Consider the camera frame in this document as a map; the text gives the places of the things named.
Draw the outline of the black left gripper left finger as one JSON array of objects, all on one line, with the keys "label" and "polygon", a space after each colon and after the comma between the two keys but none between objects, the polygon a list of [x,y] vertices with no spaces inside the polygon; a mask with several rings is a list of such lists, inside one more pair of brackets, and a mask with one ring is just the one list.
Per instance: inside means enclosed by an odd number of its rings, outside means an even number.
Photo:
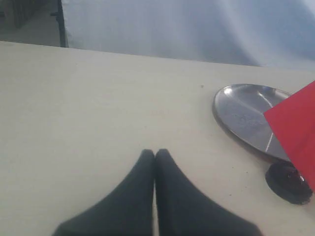
[{"label": "black left gripper left finger", "polygon": [[151,236],[155,155],[145,149],[123,181],[103,200],[61,223],[56,236]]}]

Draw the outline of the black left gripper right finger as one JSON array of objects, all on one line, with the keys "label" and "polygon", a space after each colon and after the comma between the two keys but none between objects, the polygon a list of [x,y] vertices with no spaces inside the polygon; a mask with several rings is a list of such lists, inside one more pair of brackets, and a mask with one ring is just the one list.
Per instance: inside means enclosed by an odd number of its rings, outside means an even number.
[{"label": "black left gripper right finger", "polygon": [[156,153],[156,200],[161,236],[254,236],[255,224],[209,199],[184,175],[167,149]]}]

